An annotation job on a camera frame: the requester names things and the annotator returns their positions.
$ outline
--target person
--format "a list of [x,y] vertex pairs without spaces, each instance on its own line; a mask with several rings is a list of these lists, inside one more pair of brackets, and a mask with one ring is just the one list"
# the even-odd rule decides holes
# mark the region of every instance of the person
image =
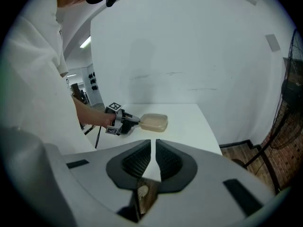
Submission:
[[68,73],[57,7],[85,0],[30,0],[16,18],[0,55],[0,123],[56,145],[62,154],[95,148],[80,123],[106,127],[114,114],[94,110],[71,97],[62,78]]

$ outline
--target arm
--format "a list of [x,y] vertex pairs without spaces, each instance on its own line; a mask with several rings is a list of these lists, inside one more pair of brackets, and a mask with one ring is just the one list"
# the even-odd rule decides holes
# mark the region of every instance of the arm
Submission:
[[77,116],[80,123],[98,125],[106,128],[116,118],[115,114],[103,113],[99,110],[92,109],[73,96],[72,99],[75,103]]

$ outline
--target white table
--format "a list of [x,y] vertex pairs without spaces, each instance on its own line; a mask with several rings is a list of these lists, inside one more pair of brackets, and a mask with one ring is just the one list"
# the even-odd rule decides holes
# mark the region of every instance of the white table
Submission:
[[[155,158],[156,139],[169,140],[222,155],[210,126],[196,104],[124,105],[122,108],[139,118],[147,113],[168,116],[168,126],[162,133],[145,131],[140,126],[134,127],[128,135],[120,136],[106,134],[104,128],[101,130],[97,149],[112,148],[136,140],[151,140],[151,161],[143,174],[145,178],[160,181],[160,169]],[[96,127],[86,135],[93,146],[96,144],[98,131],[99,127]]]
[[83,133],[86,133],[88,130],[91,129],[91,127],[92,127],[91,124],[86,124],[86,125],[83,127],[82,132],[83,132]]

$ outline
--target ceiling light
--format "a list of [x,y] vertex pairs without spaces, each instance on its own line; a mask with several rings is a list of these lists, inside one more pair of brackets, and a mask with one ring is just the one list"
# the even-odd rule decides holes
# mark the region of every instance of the ceiling light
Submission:
[[90,37],[87,38],[86,41],[84,41],[84,43],[80,46],[80,48],[84,48],[85,46],[87,46],[90,43]]

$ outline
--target wooden floor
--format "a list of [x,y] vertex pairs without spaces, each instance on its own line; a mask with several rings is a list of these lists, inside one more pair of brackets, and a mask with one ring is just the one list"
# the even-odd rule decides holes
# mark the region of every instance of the wooden floor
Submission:
[[[234,146],[234,147],[228,147],[228,148],[222,148],[221,152],[223,156],[231,159],[239,159],[244,163],[247,163],[255,154],[258,153],[257,149],[250,149],[247,144]],[[247,169],[252,174],[256,174],[260,166],[263,164],[262,157],[259,157],[257,160],[255,160],[252,164],[250,164]],[[275,193],[274,184],[271,180],[270,174],[268,172],[268,169],[265,164],[262,165],[262,167],[259,169],[256,177],[258,177],[263,183],[265,183],[269,189]]]

